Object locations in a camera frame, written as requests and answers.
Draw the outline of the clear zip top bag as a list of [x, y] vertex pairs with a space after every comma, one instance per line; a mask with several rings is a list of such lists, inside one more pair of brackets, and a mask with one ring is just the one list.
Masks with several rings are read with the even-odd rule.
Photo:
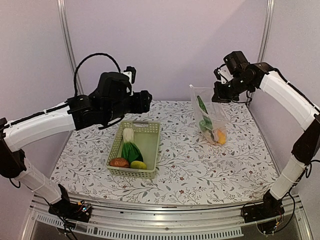
[[[220, 129], [226, 134], [226, 140], [227, 140], [227, 123], [229, 120], [223, 109], [223, 106], [219, 103], [212, 102], [214, 89], [210, 87], [195, 87], [192, 84], [189, 86], [189, 89], [190, 89], [190, 100], [193, 108], [193, 114], [194, 114], [196, 126], [199, 128], [201, 134], [209, 143], [213, 145], [223, 145], [217, 142], [218, 140], [217, 129]], [[201, 131], [199, 122], [200, 120], [203, 119], [202, 114], [205, 114], [205, 113], [202, 112], [202, 110], [199, 107], [197, 96], [200, 96], [202, 101], [205, 104], [205, 107], [208, 112], [208, 117], [212, 122], [212, 127], [213, 127], [212, 131], [210, 130]]]

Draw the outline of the green cucumber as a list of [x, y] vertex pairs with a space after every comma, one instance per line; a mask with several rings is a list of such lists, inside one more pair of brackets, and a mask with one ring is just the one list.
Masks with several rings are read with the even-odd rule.
[[197, 101], [198, 101], [198, 106], [201, 109], [201, 111], [204, 113], [202, 114], [202, 120], [199, 121], [199, 127], [201, 131], [212, 131], [213, 130], [213, 124], [211, 119], [208, 117], [208, 111], [206, 109], [206, 106], [201, 99], [199, 95], [196, 96]]

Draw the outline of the yellow green mango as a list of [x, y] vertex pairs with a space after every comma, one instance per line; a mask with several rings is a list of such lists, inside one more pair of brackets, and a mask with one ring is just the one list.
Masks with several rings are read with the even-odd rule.
[[147, 165], [143, 161], [135, 160], [130, 163], [130, 168], [131, 169], [146, 170]]

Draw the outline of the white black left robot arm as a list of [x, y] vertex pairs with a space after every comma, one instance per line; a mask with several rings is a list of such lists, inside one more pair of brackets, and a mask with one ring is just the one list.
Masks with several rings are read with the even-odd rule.
[[18, 120], [0, 120], [0, 174], [15, 179], [37, 193], [63, 216], [74, 213], [66, 190], [52, 183], [26, 158], [23, 147], [44, 138], [93, 125], [109, 128], [125, 114], [150, 110], [152, 95], [134, 92], [135, 76], [131, 71], [104, 72], [97, 88], [89, 95], [78, 95], [57, 106]]

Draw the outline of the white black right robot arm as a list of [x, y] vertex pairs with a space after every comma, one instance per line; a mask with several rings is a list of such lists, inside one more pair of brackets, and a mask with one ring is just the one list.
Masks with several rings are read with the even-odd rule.
[[266, 62], [250, 63], [242, 51], [233, 51], [223, 59], [232, 79], [221, 68], [214, 70], [214, 103], [237, 102], [243, 92], [261, 90], [282, 105], [303, 130], [294, 143], [288, 163], [273, 186], [264, 194], [258, 213], [269, 218], [278, 210], [283, 197], [299, 182], [307, 166], [320, 149], [320, 108]]

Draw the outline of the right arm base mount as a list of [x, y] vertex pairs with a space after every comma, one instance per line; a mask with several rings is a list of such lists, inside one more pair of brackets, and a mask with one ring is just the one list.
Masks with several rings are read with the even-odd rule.
[[284, 221], [284, 207], [280, 204], [274, 209], [264, 208], [263, 203], [248, 202], [240, 210], [245, 223], [256, 223], [258, 231], [263, 235], [273, 235]]

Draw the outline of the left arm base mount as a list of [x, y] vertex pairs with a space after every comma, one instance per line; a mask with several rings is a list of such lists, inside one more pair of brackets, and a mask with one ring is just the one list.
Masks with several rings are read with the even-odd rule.
[[92, 214], [92, 205], [84, 200], [72, 203], [62, 199], [57, 203], [50, 204], [48, 212], [67, 220], [88, 223]]

